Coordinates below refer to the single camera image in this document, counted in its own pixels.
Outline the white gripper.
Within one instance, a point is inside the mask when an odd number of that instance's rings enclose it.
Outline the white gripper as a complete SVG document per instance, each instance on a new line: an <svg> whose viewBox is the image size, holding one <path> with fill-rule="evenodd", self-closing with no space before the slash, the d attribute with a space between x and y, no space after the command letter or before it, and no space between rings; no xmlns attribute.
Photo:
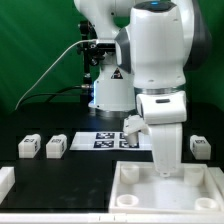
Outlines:
<svg viewBox="0 0 224 224"><path fill-rule="evenodd" d="M161 177L178 170L182 154L182 124L149 125L153 162Z"/></svg>

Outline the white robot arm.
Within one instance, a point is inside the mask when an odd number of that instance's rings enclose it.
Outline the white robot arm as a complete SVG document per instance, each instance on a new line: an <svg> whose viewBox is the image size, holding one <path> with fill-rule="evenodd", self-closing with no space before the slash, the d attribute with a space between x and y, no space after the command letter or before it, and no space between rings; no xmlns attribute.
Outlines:
<svg viewBox="0 0 224 224"><path fill-rule="evenodd" d="M126 141L149 137L155 169L176 172L187 119L184 72L208 55L211 36L197 0L74 0L96 32L100 62L89 108L124 116Z"/></svg>

